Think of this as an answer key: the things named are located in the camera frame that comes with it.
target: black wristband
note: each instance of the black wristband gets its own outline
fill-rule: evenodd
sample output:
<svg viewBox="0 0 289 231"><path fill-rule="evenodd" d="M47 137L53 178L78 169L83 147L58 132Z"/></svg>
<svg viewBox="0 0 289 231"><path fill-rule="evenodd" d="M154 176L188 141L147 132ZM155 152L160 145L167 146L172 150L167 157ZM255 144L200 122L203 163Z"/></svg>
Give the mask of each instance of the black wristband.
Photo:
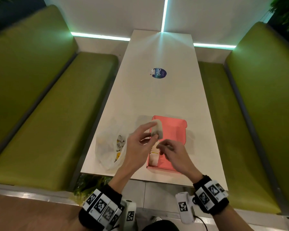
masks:
<svg viewBox="0 0 289 231"><path fill-rule="evenodd" d="M211 181L212 179L209 176L204 175L199 182L193 184L196 190L193 202L194 204L197 204L204 213L216 215L227 207L229 201L223 193L224 191L223 188L219 184L217 184L216 181L215 184L214 182L212 182L211 183L212 185L209 187L215 193L210 191L205 186L207 183Z"/></svg>

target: left hand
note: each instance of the left hand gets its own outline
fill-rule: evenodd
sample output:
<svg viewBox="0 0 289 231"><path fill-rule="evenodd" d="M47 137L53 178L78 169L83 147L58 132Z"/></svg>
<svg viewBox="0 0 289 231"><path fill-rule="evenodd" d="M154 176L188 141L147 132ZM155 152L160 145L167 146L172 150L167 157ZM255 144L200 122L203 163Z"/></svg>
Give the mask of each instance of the left hand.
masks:
<svg viewBox="0 0 289 231"><path fill-rule="evenodd" d="M152 147L158 140L158 135L148 139L151 133L145 131L156 125L156 122L140 125L127 138L126 156L122 168L133 174L146 163Z"/></svg>

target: white plastic bag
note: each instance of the white plastic bag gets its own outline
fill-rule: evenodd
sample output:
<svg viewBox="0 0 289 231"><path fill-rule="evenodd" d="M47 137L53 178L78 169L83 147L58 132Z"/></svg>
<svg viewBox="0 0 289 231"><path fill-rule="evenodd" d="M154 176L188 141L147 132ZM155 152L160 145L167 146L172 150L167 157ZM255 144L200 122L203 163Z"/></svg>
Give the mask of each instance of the white plastic bag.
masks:
<svg viewBox="0 0 289 231"><path fill-rule="evenodd" d="M96 136L95 156L106 170L117 170L123 164L125 158L127 138L130 130L126 121L119 125L113 119L109 123L109 126ZM119 158L116 160L117 139L119 135L124 138L125 144Z"/></svg>

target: hand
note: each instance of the hand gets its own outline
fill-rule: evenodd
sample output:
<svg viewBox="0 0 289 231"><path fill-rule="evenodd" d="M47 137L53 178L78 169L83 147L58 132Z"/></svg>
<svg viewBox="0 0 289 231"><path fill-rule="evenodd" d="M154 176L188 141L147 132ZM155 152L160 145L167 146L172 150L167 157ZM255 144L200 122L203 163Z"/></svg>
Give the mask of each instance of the hand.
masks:
<svg viewBox="0 0 289 231"><path fill-rule="evenodd" d="M122 165L123 168L134 173L146 163L152 147L158 140L158 135L148 139L148 137L151 136L151 133L145 133L145 131L156 125L156 122L140 125L127 138L126 156Z"/></svg>
<svg viewBox="0 0 289 231"><path fill-rule="evenodd" d="M187 176L192 183L202 179L202 173L194 166L189 158L184 145L173 140L164 140L157 145L160 154L165 154L175 170Z"/></svg>

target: white table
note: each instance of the white table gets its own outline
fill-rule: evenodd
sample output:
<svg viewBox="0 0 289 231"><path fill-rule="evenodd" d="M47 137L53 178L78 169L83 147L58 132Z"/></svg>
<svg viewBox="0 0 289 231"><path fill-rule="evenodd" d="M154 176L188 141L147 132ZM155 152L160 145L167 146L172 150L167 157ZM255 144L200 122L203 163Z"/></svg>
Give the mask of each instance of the white table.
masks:
<svg viewBox="0 0 289 231"><path fill-rule="evenodd" d="M166 70L165 78L150 75ZM96 135L116 117L132 128L154 115L187 121L185 147L195 166L227 188L191 35L134 30L96 129L83 173L111 175L95 158ZM132 179L192 186L182 174L140 168Z"/></svg>

